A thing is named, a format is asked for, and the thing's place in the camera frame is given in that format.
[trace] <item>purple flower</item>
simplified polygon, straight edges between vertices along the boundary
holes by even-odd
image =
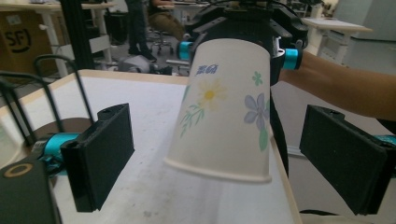
[[[245,106],[251,111],[245,115],[245,123],[253,123],[256,120],[257,128],[261,131],[265,128],[265,120],[269,119],[270,111],[265,108],[264,93],[257,97],[257,103],[251,95],[245,97]]]

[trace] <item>person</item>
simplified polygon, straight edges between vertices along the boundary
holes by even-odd
[[[129,50],[132,55],[143,55],[152,63],[157,59],[150,53],[146,38],[146,20],[142,0],[125,0],[128,7]]]
[[[344,67],[305,51],[300,68],[283,69],[279,81],[352,113],[378,119],[396,133],[396,75]]]
[[[160,6],[173,6],[171,0],[149,0],[148,1],[148,24],[157,31],[164,31],[174,36],[178,41],[183,39],[184,26],[178,19]]]

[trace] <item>person's arm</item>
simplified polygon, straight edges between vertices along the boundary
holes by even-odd
[[[152,5],[155,7],[160,7],[160,6],[173,6],[174,3],[172,1],[163,1],[163,0],[150,0]]]
[[[279,81],[367,117],[396,121],[396,75],[347,68],[305,52],[298,70],[282,70]]]

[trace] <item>cardboard box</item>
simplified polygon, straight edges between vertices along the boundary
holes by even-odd
[[[43,21],[34,11],[0,11],[0,70],[35,74],[35,58],[52,53],[47,32],[39,24]],[[57,72],[53,60],[43,61],[41,69],[44,75]]]

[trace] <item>paper cup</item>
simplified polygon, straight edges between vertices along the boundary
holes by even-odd
[[[164,161],[201,175],[269,182],[270,55],[238,39],[201,44]]]

